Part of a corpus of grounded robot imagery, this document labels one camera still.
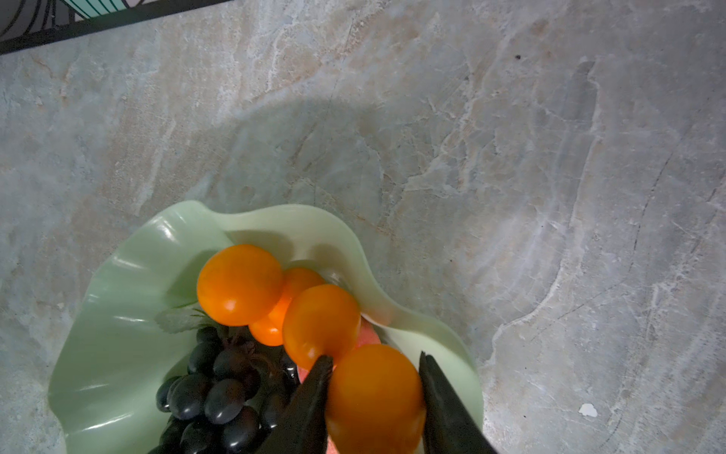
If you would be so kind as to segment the light green wavy fruit bowl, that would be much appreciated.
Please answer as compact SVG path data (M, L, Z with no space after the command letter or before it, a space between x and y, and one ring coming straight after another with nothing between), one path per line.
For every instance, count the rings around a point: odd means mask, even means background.
M164 332L157 316L192 304L203 265L234 244L253 244L284 267L303 266L344 287L378 336L417 361L433 356L476 422L484 418L475 362L445 323L404 308L376 282L354 232L314 206L238 214L196 201L166 208L98 268L53 370L48 399L71 453L146 453L166 418L153 397L183 372L193 332Z

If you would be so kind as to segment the pink fake peach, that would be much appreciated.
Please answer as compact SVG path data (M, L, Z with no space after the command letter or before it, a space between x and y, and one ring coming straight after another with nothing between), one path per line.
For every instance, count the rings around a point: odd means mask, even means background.
M381 340L380 340L378 334L376 333L376 331L374 330L374 326L370 322L368 322L365 318L362 318L355 349L358 349L364 345L370 345L370 344L381 344ZM303 383L306 380L306 377L308 376L309 371L298 366L297 373L298 373L299 381L301 383Z

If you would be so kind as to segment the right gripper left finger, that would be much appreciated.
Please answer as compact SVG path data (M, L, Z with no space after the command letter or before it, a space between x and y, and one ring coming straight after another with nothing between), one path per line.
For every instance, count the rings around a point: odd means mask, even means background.
M333 372L331 357L320 356L294 393L275 429L256 453L325 453L328 433L325 406Z

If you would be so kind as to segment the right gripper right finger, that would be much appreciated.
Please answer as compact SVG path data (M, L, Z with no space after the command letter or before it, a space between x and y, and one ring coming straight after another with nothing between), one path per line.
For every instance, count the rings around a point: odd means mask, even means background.
M425 453L497 454L432 355L421 353L419 375L427 406Z

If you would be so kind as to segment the orange fake kumquat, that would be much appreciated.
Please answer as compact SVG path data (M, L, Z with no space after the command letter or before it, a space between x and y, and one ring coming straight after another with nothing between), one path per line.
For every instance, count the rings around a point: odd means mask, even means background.
M278 303L265 318L249 325L253 338L270 347L282 345L282 328L291 302L303 291L324 283L325 280L317 272L306 268L292 268L284 271L282 292Z
M359 305L351 293L332 284L306 289L285 314L285 351L308 371L321 356L339 362L357 344L360 326Z
M278 303L283 269L266 250L234 245L213 255L202 267L197 296L202 310L227 327L243 327L267 316Z
M426 417L418 371L390 346L354 350L331 376L325 423L339 453L413 453Z

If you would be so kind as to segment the dark fake grape bunch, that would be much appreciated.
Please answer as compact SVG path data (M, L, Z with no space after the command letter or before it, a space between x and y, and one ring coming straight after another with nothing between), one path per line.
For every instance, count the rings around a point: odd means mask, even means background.
M192 331L186 371L166 378L155 395L168 415L155 453L255 453L300 385L299 371L277 340L255 327L213 321L197 304L154 319L168 334Z

